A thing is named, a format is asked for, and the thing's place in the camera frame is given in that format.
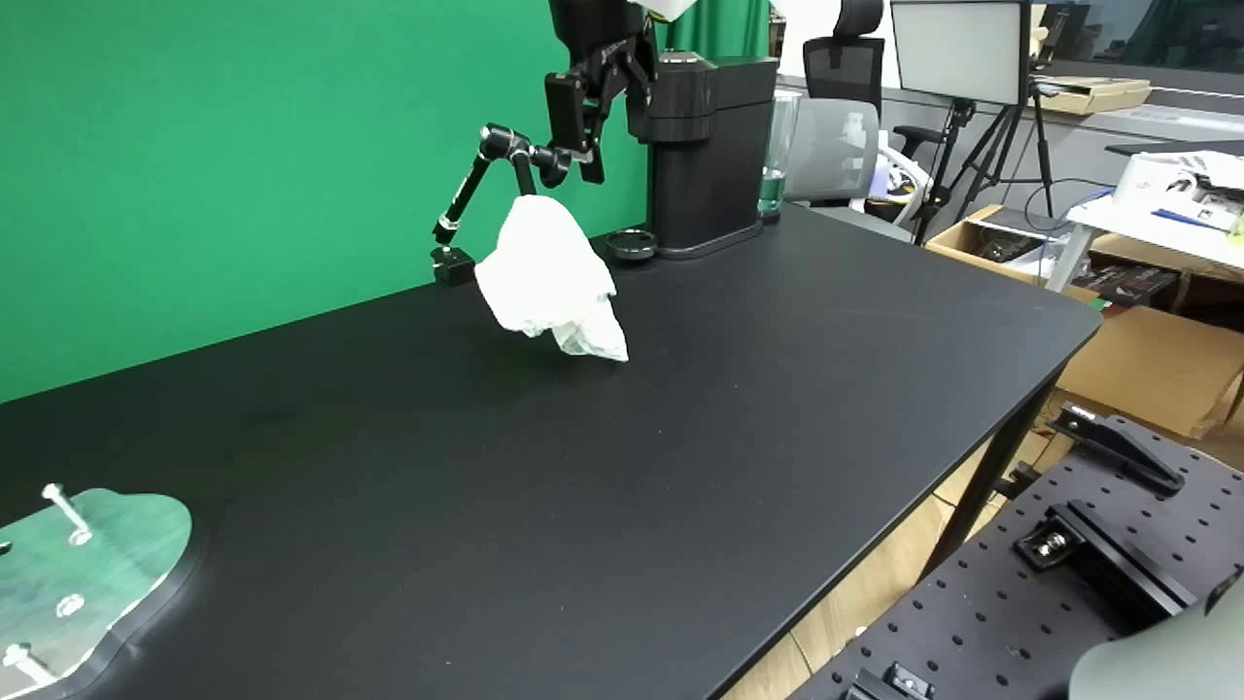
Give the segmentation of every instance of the black container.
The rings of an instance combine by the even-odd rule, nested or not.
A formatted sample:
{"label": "black container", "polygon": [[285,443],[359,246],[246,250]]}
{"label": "black container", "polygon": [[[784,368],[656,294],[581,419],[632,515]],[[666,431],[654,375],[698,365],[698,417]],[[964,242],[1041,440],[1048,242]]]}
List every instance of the black container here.
{"label": "black container", "polygon": [[651,233],[660,252],[696,252],[759,225],[779,62],[660,55],[651,142]]}

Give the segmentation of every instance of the crumpled white towel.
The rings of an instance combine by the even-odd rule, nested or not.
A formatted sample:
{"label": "crumpled white towel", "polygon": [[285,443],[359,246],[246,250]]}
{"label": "crumpled white towel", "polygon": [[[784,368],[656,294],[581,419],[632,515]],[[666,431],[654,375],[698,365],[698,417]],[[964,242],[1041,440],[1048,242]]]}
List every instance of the crumpled white towel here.
{"label": "crumpled white towel", "polygon": [[552,329],[570,357],[631,360],[609,268],[596,256],[575,215],[547,195],[522,195],[498,233],[498,250],[474,264],[483,299],[518,335]]}

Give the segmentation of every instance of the metal plate with holes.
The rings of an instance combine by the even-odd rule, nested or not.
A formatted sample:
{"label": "metal plate with holes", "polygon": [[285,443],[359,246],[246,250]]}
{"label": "metal plate with holes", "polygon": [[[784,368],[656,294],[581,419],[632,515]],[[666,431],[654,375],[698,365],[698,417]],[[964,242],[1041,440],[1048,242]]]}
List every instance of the metal plate with holes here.
{"label": "metal plate with holes", "polygon": [[26,697],[83,667],[191,545],[191,508],[159,493],[83,489],[0,528],[0,697]]}
{"label": "metal plate with holes", "polygon": [[1063,697],[1076,657],[1121,637],[1121,625],[1076,570],[1033,570],[1013,557],[1013,540],[1055,501],[1089,501],[1197,600],[1244,568],[1244,473],[1136,425],[1121,426],[1152,440],[1187,473],[1187,489],[1156,497],[1116,462],[1072,452],[796,697],[836,700],[863,667],[881,675],[889,666],[920,673],[938,700]]}

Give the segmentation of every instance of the green screen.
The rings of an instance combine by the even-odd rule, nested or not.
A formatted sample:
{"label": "green screen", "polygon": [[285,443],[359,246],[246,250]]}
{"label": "green screen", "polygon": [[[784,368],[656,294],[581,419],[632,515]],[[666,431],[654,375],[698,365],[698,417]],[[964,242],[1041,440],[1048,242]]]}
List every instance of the green screen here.
{"label": "green screen", "polygon": [[[544,138],[564,65],[544,0],[0,2],[0,401],[429,285],[479,124]],[[592,233],[645,200],[622,103],[606,167]]]}

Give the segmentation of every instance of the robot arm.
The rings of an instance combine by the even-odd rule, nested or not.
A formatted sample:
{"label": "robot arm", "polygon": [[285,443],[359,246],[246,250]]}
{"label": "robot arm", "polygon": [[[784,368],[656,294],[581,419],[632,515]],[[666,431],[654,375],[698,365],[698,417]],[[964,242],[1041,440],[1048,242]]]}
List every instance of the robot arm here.
{"label": "robot arm", "polygon": [[544,78],[552,138],[538,142],[505,124],[486,124],[479,132],[472,170],[430,225],[437,278],[468,278],[474,268],[474,260],[456,250],[456,233],[489,161],[514,161],[522,195],[538,195],[531,170],[539,170],[544,187],[561,187],[570,167],[581,167],[586,182],[606,177],[597,137],[609,116],[609,99],[626,94],[631,132],[636,132],[654,99],[656,46],[651,34],[651,12],[671,18],[688,2],[693,0],[640,0],[640,6],[631,0],[547,0],[557,37],[570,55],[568,73]]}

